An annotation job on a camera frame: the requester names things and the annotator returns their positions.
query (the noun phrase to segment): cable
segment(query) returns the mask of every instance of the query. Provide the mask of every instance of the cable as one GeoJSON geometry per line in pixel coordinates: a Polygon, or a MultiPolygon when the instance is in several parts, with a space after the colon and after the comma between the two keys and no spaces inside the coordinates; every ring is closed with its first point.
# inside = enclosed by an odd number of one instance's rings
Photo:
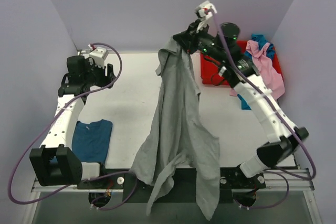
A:
{"type": "Polygon", "coordinates": [[[214,74],[211,76],[210,81],[211,81],[212,85],[214,85],[214,86],[217,87],[217,86],[222,85],[222,83],[225,81],[225,79],[223,79],[222,81],[220,81],[218,84],[214,84],[214,82],[213,82],[213,78],[215,77],[216,74],[217,74],[217,73],[214,73],[214,74]]]}
{"type": "Polygon", "coordinates": [[[289,183],[288,183],[288,180],[285,178],[284,175],[280,174],[280,173],[276,173],[276,172],[272,172],[271,170],[266,170],[264,171],[264,173],[272,173],[272,174],[276,174],[276,175],[279,175],[280,177],[282,177],[285,182],[286,182],[286,185],[287,185],[287,190],[286,190],[286,193],[285,193],[285,196],[279,200],[278,202],[272,204],[272,205],[269,205],[269,206],[260,206],[260,207],[246,207],[246,206],[243,206],[242,204],[240,204],[236,199],[235,201],[239,204],[239,206],[245,208],[245,209],[248,209],[248,210],[255,210],[255,209],[267,209],[267,208],[273,208],[273,207],[276,207],[276,206],[279,206],[281,203],[283,203],[288,195],[289,195],[289,183]]]}
{"type": "MultiPolygon", "coordinates": [[[[244,81],[246,81],[248,84],[250,84],[255,90],[258,91],[259,94],[262,94],[262,95],[265,95],[256,85],[253,84],[253,82],[251,82],[238,68],[237,66],[235,65],[234,61],[233,61],[233,58],[231,56],[231,53],[230,53],[230,50],[227,46],[227,43],[225,41],[225,38],[224,38],[224,34],[223,34],[223,31],[219,25],[219,23],[217,22],[217,17],[216,17],[216,14],[214,12],[214,10],[211,8],[211,9],[208,9],[205,11],[205,13],[207,14],[208,12],[211,12],[213,14],[213,17],[214,17],[214,23],[215,23],[215,26],[218,30],[218,34],[219,34],[219,38],[220,38],[220,41],[222,42],[223,44],[223,47],[225,49],[225,52],[227,54],[227,58],[230,62],[230,65],[232,66],[232,68],[235,70],[236,73],[238,73],[244,81]]],[[[274,111],[275,115],[277,115],[277,117],[279,118],[279,120],[284,124],[284,126],[289,130],[289,132],[292,134],[292,136],[295,138],[295,140],[298,142],[298,144],[300,145],[300,147],[302,148],[304,154],[306,155],[311,167],[312,167],[312,175],[311,177],[303,177],[303,176],[300,176],[300,175],[296,175],[294,173],[291,173],[291,172],[288,172],[284,169],[280,169],[279,167],[276,167],[277,169],[281,170],[282,172],[285,172],[291,176],[294,176],[296,178],[301,178],[303,180],[313,180],[315,177],[316,177],[316,166],[315,166],[315,163],[312,159],[312,157],[310,156],[307,148],[305,147],[305,145],[303,144],[303,142],[301,141],[301,139],[299,138],[299,136],[295,133],[295,131],[289,126],[289,124],[285,121],[285,119],[283,119],[283,117],[279,114],[279,112],[277,111],[277,109],[274,107],[273,103],[271,102],[271,100],[267,97],[267,96],[264,96],[264,99],[267,101],[268,105],[271,107],[271,109],[274,111]]]]}
{"type": "Polygon", "coordinates": [[[27,147],[27,149],[23,152],[23,154],[21,155],[21,157],[18,159],[18,161],[16,162],[16,164],[14,165],[14,168],[9,176],[9,180],[8,180],[8,185],[7,185],[7,194],[8,194],[8,197],[9,199],[15,203],[15,204],[19,204],[19,205],[27,205],[27,204],[32,204],[32,203],[36,203],[36,202],[39,202],[41,200],[44,200],[56,193],[58,193],[59,191],[67,188],[68,186],[70,185],[65,185],[65,186],[62,186],[61,188],[53,191],[52,193],[46,195],[46,196],[43,196],[41,198],[38,198],[38,199],[34,199],[34,200],[29,200],[29,201],[21,201],[21,200],[17,200],[14,198],[13,194],[12,194],[12,183],[13,183],[13,179],[14,179],[14,175],[16,173],[16,170],[17,168],[19,167],[19,164],[21,163],[22,159],[24,158],[24,156],[27,154],[27,152],[30,150],[30,148],[43,136],[43,134],[45,132],[47,132],[51,126],[55,123],[55,121],[62,115],[63,111],[68,107],[70,106],[70,104],[72,104],[75,100],[85,96],[85,95],[88,95],[88,94],[92,94],[92,93],[96,93],[98,91],[101,91],[103,89],[106,89],[106,88],[109,88],[110,86],[112,86],[120,77],[120,74],[121,74],[121,71],[122,71],[122,60],[121,60],[121,57],[119,55],[119,53],[110,45],[108,44],[105,44],[105,43],[100,43],[100,42],[96,42],[96,43],[93,43],[93,44],[90,44],[91,46],[95,46],[95,45],[100,45],[100,46],[105,46],[105,47],[108,47],[110,49],[112,49],[115,54],[118,56],[119,58],[119,62],[120,62],[120,69],[119,69],[119,72],[116,76],[116,78],[114,78],[114,80],[111,81],[111,83],[109,83],[108,85],[102,87],[102,88],[99,88],[99,89],[96,89],[96,90],[92,90],[92,91],[88,91],[88,92],[85,92],[83,94],[79,94],[78,96],[72,98],[54,117],[54,119],[51,121],[51,123],[49,123],[43,130],[42,132],[32,141],[32,143],[27,147]]]}
{"type": "Polygon", "coordinates": [[[215,64],[216,66],[220,67],[220,65],[218,64],[217,61],[208,59],[208,58],[205,57],[205,55],[203,55],[203,59],[204,59],[205,61],[211,62],[211,63],[215,64]]]}
{"type": "MultiPolygon", "coordinates": [[[[107,175],[103,175],[103,176],[100,176],[100,177],[97,177],[97,178],[93,178],[91,179],[90,181],[95,181],[95,180],[98,180],[98,179],[101,179],[101,178],[106,178],[106,177],[109,177],[109,176],[113,176],[113,175],[119,175],[119,174],[133,174],[135,175],[135,173],[133,172],[130,172],[130,171],[126,171],[126,172],[116,172],[116,173],[111,173],[111,174],[107,174],[107,175]]],[[[137,188],[137,185],[138,185],[138,179],[135,178],[135,184],[134,184],[134,187],[132,189],[132,191],[130,192],[130,194],[128,194],[128,196],[126,197],[126,199],[124,199],[121,203],[113,206],[113,207],[110,207],[110,208],[101,208],[99,207],[97,210],[101,210],[101,211],[109,211],[109,210],[114,210],[118,207],[121,207],[122,205],[124,205],[126,203],[127,200],[129,200],[129,198],[131,198],[131,196],[133,195],[133,193],[135,192],[136,188],[137,188]]],[[[96,199],[94,199],[92,202],[91,202],[91,205],[93,205],[98,199],[102,198],[104,196],[100,196],[100,197],[97,197],[96,199]]]]}

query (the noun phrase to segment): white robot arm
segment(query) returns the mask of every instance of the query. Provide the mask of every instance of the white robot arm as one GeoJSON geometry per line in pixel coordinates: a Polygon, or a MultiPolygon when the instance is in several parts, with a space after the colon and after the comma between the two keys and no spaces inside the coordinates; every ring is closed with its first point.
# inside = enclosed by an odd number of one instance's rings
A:
{"type": "Polygon", "coordinates": [[[77,55],[67,59],[68,73],[58,90],[55,114],[64,111],[50,128],[40,148],[33,148],[29,156],[42,186],[78,184],[83,179],[100,175],[99,163],[82,163],[71,150],[78,116],[87,95],[66,108],[65,105],[75,96],[88,92],[92,86],[104,87],[113,81],[113,66],[104,65],[107,55],[107,49],[98,47],[88,58],[77,55]]]}
{"type": "Polygon", "coordinates": [[[264,129],[268,143],[259,147],[256,155],[239,165],[239,170],[246,178],[251,178],[262,171],[275,167],[279,162],[292,154],[298,147],[298,142],[291,132],[282,124],[276,112],[284,118],[284,121],[294,131],[301,140],[308,137],[306,128],[298,128],[283,113],[277,102],[271,96],[271,90],[267,89],[258,69],[252,60],[241,53],[241,48],[237,45],[236,39],[240,29],[233,23],[221,24],[225,41],[232,56],[234,65],[246,78],[256,87],[262,90],[259,94],[246,80],[244,80],[232,67],[223,48],[219,34],[216,37],[208,34],[209,21],[216,14],[216,8],[209,1],[202,3],[195,10],[198,19],[191,23],[186,31],[173,36],[173,39],[189,54],[199,50],[204,55],[205,60],[218,66],[218,74],[223,76],[229,85],[240,94],[251,107],[258,121],[264,129]],[[275,111],[265,100],[267,97],[275,111]]]}

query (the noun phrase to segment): pink cloth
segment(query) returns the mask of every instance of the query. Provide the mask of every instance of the pink cloth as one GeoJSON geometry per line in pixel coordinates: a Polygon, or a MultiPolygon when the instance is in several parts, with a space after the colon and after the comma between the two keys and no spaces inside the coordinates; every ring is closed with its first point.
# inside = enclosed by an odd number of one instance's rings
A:
{"type": "MultiPolygon", "coordinates": [[[[269,43],[266,43],[261,50],[259,50],[259,43],[249,40],[246,45],[246,51],[252,55],[252,61],[258,68],[263,81],[269,89],[272,90],[272,96],[277,100],[285,92],[285,86],[281,74],[279,74],[272,65],[272,60],[266,56],[266,50],[269,43]]],[[[231,89],[230,95],[236,96],[237,92],[231,89]]]]}

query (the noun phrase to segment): blue cloth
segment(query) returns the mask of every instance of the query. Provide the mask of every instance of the blue cloth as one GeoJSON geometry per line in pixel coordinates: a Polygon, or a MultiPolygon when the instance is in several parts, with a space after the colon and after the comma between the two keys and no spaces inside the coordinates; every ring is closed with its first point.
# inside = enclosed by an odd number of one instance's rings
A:
{"type": "Polygon", "coordinates": [[[81,162],[105,164],[113,124],[107,120],[89,124],[77,122],[72,152],[81,162]]]}
{"type": "Polygon", "coordinates": [[[251,110],[250,106],[247,104],[247,102],[242,98],[240,94],[238,94],[238,98],[241,100],[241,107],[242,110],[251,110]]]}
{"type": "MultiPolygon", "coordinates": [[[[262,47],[268,42],[265,39],[264,35],[262,35],[262,34],[252,34],[251,35],[251,40],[256,41],[256,42],[259,43],[259,50],[261,50],[262,47]]],[[[252,55],[249,52],[245,51],[244,55],[246,57],[252,59],[252,55]]],[[[271,60],[273,60],[274,59],[274,55],[275,55],[274,45],[273,45],[273,43],[270,43],[269,47],[266,50],[266,56],[268,58],[270,58],[271,60]]]]}

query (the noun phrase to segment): gray cloth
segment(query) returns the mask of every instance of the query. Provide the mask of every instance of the gray cloth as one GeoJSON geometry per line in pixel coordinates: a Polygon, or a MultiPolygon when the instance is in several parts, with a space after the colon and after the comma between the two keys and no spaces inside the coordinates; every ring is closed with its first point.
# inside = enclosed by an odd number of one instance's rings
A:
{"type": "Polygon", "coordinates": [[[188,163],[195,167],[196,202],[210,220],[219,201],[219,141],[202,126],[199,117],[199,88],[195,82],[190,55],[173,40],[159,50],[161,76],[151,132],[140,147],[131,171],[138,179],[154,186],[147,204],[153,203],[174,186],[176,166],[188,163]]]}

